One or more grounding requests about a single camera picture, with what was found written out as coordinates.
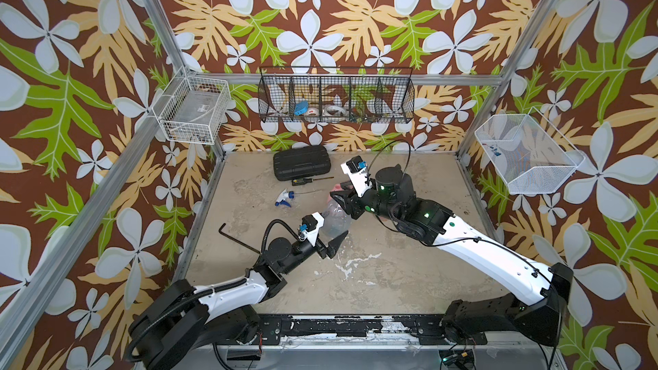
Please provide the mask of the blue white spray nozzle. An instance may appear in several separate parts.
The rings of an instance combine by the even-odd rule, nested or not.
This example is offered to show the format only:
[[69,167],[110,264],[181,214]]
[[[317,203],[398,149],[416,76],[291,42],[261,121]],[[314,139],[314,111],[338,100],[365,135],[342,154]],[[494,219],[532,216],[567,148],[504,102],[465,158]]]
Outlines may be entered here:
[[277,199],[275,200],[275,206],[291,207],[291,202],[294,200],[294,198],[295,192],[285,189],[278,195]]

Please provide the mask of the clear blue spray bottle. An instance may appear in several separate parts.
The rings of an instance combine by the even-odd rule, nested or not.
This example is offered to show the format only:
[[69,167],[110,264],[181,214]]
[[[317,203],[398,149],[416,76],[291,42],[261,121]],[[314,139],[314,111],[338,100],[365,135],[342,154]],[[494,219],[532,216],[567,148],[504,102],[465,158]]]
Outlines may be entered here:
[[325,242],[342,235],[351,227],[351,216],[335,200],[329,200],[321,215],[324,224],[320,228],[320,238]]

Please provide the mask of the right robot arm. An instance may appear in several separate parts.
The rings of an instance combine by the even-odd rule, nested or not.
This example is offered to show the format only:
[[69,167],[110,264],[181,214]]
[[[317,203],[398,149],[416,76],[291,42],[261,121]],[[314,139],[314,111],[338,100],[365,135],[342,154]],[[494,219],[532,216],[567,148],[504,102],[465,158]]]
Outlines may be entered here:
[[438,248],[494,279],[507,294],[483,301],[452,301],[441,320],[453,342],[486,332],[518,332],[548,347],[559,343],[573,271],[531,260],[484,235],[454,211],[416,195],[400,166],[371,175],[359,156],[341,165],[349,180],[331,194],[352,219],[374,215],[389,230]]

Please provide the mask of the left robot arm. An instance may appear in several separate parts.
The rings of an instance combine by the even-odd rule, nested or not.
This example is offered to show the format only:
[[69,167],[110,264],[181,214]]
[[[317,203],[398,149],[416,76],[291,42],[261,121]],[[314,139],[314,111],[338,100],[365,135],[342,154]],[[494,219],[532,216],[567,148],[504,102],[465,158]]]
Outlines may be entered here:
[[343,212],[307,215],[297,230],[272,220],[257,261],[243,276],[200,286],[174,282],[130,326],[123,359],[147,369],[174,368],[192,349],[214,343],[210,334],[226,318],[274,298],[287,284],[284,277],[312,255],[334,257],[350,227],[351,217]]

